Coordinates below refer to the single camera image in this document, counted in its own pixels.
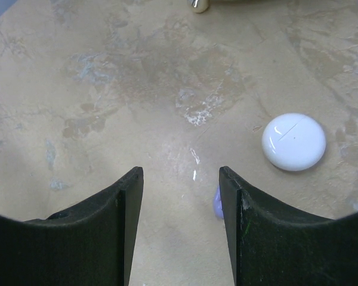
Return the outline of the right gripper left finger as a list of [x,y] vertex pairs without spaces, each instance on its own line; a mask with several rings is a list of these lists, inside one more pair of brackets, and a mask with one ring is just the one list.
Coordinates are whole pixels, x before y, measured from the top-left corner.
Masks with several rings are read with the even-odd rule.
[[128,285],[143,169],[46,219],[0,215],[0,285]]

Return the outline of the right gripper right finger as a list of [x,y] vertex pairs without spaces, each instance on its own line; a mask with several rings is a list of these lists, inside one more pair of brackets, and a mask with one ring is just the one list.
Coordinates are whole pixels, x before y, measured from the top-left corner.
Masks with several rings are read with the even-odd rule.
[[328,219],[219,171],[235,285],[358,285],[358,212]]

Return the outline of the white earbud charging case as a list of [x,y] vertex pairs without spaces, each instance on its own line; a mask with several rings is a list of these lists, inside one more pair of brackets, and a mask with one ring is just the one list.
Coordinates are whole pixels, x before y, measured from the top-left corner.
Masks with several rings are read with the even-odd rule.
[[316,165],[326,151],[326,135],[315,119],[300,113],[274,118],[264,129],[261,145],[274,166],[300,172]]

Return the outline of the purple earbud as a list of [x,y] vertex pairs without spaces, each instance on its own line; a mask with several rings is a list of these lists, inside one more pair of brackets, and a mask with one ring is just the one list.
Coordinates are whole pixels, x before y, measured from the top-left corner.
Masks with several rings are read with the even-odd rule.
[[222,207],[222,201],[221,201],[221,193],[220,193],[220,186],[217,186],[217,190],[215,192],[213,201],[212,201],[212,207],[215,216],[218,219],[223,220],[224,219],[224,213],[223,213],[223,207]]

